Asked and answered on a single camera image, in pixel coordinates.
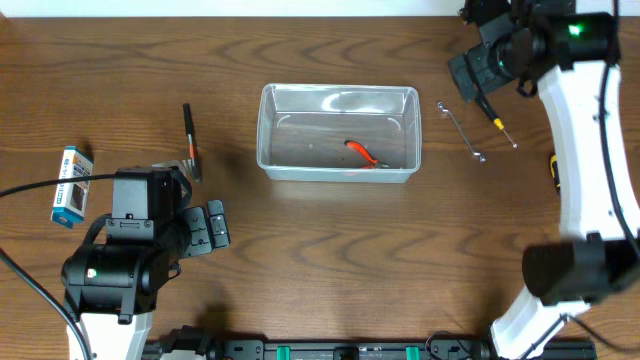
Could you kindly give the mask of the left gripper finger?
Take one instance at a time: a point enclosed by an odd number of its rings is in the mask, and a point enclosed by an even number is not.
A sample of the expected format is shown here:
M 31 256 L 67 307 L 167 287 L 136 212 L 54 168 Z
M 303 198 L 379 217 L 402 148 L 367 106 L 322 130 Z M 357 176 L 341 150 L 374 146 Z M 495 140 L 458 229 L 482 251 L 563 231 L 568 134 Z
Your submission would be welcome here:
M 231 238 L 223 203 L 220 200 L 208 201 L 207 211 L 212 233 L 212 246 L 229 247 L 231 244 Z
M 187 237 L 185 255 L 206 255 L 213 251 L 208 216 L 202 207 L 188 208 L 183 212 L 190 235 Z

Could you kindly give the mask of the slim black yellow screwdriver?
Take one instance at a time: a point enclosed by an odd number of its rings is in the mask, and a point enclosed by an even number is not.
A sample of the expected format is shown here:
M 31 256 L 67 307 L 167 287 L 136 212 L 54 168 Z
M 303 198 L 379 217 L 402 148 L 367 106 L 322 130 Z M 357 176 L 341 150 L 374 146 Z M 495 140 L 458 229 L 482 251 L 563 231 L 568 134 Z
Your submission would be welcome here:
M 488 117 L 488 119 L 492 122 L 492 124 L 495 127 L 497 127 L 505 135 L 505 137 L 507 138 L 507 140 L 509 141 L 511 146 L 513 148 L 517 148 L 518 144 L 509 135 L 508 131 L 506 130 L 506 128 L 504 126 L 504 124 L 502 123 L 502 120 L 497 115 L 497 113 L 493 109 L 493 107 L 490 105 L 490 103 L 488 102 L 486 97 L 483 94 L 479 94 L 479 95 L 476 96 L 475 102 L 481 108 L 481 110 L 485 113 L 485 115 Z

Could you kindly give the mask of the silver offset wrench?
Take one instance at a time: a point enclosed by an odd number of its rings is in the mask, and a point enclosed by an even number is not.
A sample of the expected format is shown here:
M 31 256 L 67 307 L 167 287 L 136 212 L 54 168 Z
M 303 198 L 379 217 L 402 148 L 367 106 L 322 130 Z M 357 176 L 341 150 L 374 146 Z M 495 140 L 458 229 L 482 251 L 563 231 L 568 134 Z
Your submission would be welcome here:
M 471 156 L 473 158 L 475 158 L 476 160 L 478 160 L 479 162 L 484 163 L 486 161 L 486 156 L 482 152 L 478 151 L 472 145 L 472 143 L 470 142 L 469 138 L 464 133 L 464 130 L 462 129 L 460 123 L 458 122 L 458 120 L 456 119 L 455 115 L 453 114 L 453 112 L 449 108 L 447 108 L 442 101 L 438 101 L 437 102 L 437 107 L 438 107 L 439 111 L 442 114 L 447 115 L 451 119 L 451 121 L 454 124 L 454 126 L 456 127 L 459 135 L 462 137 L 463 142 L 465 143 L 467 149 L 471 153 Z

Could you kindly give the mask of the red handled pliers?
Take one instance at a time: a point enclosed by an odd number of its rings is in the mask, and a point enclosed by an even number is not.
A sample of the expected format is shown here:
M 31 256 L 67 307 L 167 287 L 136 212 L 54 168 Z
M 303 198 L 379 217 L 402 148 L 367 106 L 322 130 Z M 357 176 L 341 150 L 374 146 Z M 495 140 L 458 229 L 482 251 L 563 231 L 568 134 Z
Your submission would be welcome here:
M 353 140 L 345 140 L 344 145 L 347 148 L 350 148 L 356 151 L 360 156 L 362 156 L 368 164 L 364 166 L 364 169 L 389 169 L 389 165 L 384 163 L 375 157 L 373 157 L 369 151 L 359 142 Z

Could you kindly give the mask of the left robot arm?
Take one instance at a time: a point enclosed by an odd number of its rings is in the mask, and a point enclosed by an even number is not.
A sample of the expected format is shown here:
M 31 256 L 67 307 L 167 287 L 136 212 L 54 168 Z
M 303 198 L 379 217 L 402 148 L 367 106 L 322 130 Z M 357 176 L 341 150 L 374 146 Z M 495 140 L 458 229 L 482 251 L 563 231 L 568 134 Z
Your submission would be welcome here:
M 86 238 L 62 268 L 65 307 L 97 359 L 140 359 L 158 292 L 180 261 L 230 245 L 223 203 L 182 211 L 175 204 L 140 212 L 113 205 L 106 241 Z

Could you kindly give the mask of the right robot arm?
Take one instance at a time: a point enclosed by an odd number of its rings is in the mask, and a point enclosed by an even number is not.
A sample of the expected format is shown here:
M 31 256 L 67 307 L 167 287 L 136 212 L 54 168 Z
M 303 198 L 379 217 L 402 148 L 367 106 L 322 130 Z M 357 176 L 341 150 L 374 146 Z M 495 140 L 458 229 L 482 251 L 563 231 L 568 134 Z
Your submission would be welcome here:
M 619 12 L 580 13 L 572 1 L 468 1 L 460 10 L 481 41 L 450 59 L 462 98 L 491 119 L 488 95 L 517 83 L 538 97 L 554 142 L 560 240 L 532 245 L 509 309 L 476 343 L 476 359 L 590 358 L 590 345 L 560 341 L 567 323 L 639 279 L 639 206 L 620 122 Z

